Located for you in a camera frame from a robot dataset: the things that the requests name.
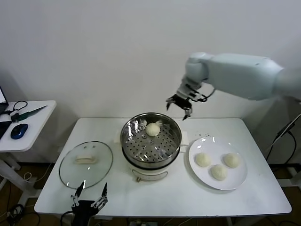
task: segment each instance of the floor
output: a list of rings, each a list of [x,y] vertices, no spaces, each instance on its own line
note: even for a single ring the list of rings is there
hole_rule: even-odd
[[[40,178],[47,169],[47,166],[23,166],[21,170],[18,171],[18,173],[23,176],[26,172],[31,172],[34,177]],[[35,184],[35,188],[42,189],[48,174],[50,171],[46,174],[46,176],[38,181]],[[276,178],[278,179],[284,179],[289,178],[289,174],[285,169],[280,169],[275,172]],[[286,194],[290,204],[292,205],[293,211],[290,214],[287,215],[280,215],[280,216],[271,216],[269,219],[271,219],[273,222],[275,222],[277,225],[282,220],[290,220],[293,221],[299,225],[301,225],[301,192],[298,188],[290,187],[290,188],[284,188],[284,193]],[[12,207],[13,205],[17,204],[22,192],[15,187],[13,184],[11,185],[11,196],[10,196],[10,202],[8,205],[8,208]],[[6,212],[7,209],[7,202],[9,197],[9,183],[6,183],[3,189],[0,191],[0,216]],[[36,199],[30,199],[27,202],[27,206],[25,208],[25,212],[33,212],[33,206],[36,202]],[[52,215],[40,215],[41,221],[39,226],[59,226],[60,221],[58,218]],[[5,219],[5,215],[0,218],[0,222]],[[128,221],[137,220],[137,219],[126,219],[126,218],[114,218],[111,221],[102,222],[101,225],[103,226],[127,226]],[[153,221],[158,222],[159,226],[163,226],[165,222],[169,220],[169,218],[148,218],[148,219],[141,219],[142,221]],[[165,226],[177,226],[181,222],[184,222],[187,220],[187,218],[177,218],[171,220],[168,224]],[[38,217],[35,215],[25,215],[20,222],[16,224],[16,226],[36,226],[38,222]],[[94,226],[99,220],[91,220],[90,226]],[[187,223],[182,224],[182,226],[226,226],[226,219],[225,218],[199,218],[199,219],[191,219],[187,221]],[[281,226],[292,226],[293,224],[286,223]],[[1,226],[8,226],[8,223],[5,221],[1,224]],[[262,219],[260,222],[256,223],[255,226],[275,226],[272,224],[267,218]]]

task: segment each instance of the white plate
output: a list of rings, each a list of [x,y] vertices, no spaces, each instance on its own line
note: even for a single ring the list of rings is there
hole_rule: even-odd
[[[200,167],[195,160],[198,153],[206,153],[210,156],[211,165]],[[234,169],[223,162],[223,156],[228,153],[236,153],[240,158],[240,165]],[[218,137],[204,137],[196,140],[189,149],[189,163],[193,172],[207,185],[220,190],[233,190],[238,188],[247,176],[246,162],[241,154],[230,143]],[[210,168],[216,164],[226,167],[228,175],[223,181],[216,180],[211,176]]]

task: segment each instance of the steamed bun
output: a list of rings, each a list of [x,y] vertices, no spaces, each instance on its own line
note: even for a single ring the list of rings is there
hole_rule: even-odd
[[[155,137],[160,132],[160,126],[157,123],[150,123],[146,126],[145,132],[150,137]]]
[[[240,160],[237,154],[229,153],[224,156],[224,162],[230,168],[236,168],[240,164]]]
[[[201,167],[207,167],[211,165],[211,159],[206,153],[199,153],[196,156],[196,162]]]
[[[211,172],[212,176],[217,180],[226,179],[227,174],[228,174],[227,169],[220,164],[211,167],[210,172]]]

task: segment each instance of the stainless steel steamer basket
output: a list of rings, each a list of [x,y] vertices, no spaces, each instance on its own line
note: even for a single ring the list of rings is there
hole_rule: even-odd
[[[146,125],[152,122],[160,126],[160,133],[155,137],[145,132]],[[143,170],[158,170],[172,163],[179,154],[181,140],[178,124],[159,113],[143,113],[133,117],[120,134],[125,158]]]

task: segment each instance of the glass lid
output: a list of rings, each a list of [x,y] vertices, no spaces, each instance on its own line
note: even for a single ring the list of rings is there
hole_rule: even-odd
[[[96,185],[109,172],[113,163],[112,150],[100,141],[82,143],[69,151],[61,162],[59,174],[64,185],[84,189]]]

